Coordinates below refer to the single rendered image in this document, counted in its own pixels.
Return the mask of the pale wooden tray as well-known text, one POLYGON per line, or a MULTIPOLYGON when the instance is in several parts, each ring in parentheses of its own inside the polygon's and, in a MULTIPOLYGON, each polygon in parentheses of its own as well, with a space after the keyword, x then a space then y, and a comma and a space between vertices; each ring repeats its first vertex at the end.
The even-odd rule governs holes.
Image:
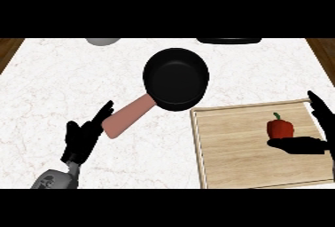
POLYGON ((308 100, 190 110, 200 187, 284 188, 327 184, 327 154, 289 154, 267 145, 267 122, 280 116, 298 137, 321 139, 308 100))

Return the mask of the grey round object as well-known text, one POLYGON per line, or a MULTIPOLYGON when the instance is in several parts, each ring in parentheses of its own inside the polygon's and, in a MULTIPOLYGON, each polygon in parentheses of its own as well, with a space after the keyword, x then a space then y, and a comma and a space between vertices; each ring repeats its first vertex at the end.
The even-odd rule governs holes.
POLYGON ((95 46, 107 46, 118 41, 118 38, 87 38, 87 42, 95 46))

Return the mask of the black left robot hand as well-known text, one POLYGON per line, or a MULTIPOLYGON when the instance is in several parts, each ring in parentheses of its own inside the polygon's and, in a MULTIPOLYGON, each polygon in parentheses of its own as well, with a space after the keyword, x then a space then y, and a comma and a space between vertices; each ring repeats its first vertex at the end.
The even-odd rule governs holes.
POLYGON ((78 126, 73 121, 66 123, 64 150, 60 158, 63 163, 73 162, 81 165, 87 161, 103 131, 101 122, 113 112, 112 106, 113 102, 109 101, 98 109, 92 119, 82 126, 78 126))

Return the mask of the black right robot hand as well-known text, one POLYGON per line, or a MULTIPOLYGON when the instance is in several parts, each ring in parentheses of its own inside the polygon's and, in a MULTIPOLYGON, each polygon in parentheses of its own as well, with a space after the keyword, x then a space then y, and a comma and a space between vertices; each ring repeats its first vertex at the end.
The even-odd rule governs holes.
POLYGON ((317 123, 323 129, 326 140, 321 141, 312 137, 270 138, 267 145, 281 149, 289 154, 323 154, 324 151, 329 150, 333 160, 332 175, 335 181, 335 114, 311 90, 306 92, 306 95, 309 106, 312 108, 311 114, 317 118, 317 123))

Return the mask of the black flat object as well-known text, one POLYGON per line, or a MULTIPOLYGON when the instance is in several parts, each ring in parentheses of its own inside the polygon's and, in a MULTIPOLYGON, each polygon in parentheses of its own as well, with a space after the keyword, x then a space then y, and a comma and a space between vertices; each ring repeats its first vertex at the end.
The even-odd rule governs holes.
POLYGON ((261 38, 196 38, 200 43, 209 44, 250 44, 258 43, 261 38))

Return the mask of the red bell pepper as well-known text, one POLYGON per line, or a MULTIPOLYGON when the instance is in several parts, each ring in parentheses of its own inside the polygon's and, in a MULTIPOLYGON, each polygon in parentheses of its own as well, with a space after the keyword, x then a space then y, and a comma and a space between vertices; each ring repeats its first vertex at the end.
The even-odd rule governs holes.
POLYGON ((281 116, 274 113, 274 119, 267 122, 267 134, 270 138, 292 137, 295 133, 293 124, 281 119, 281 116))

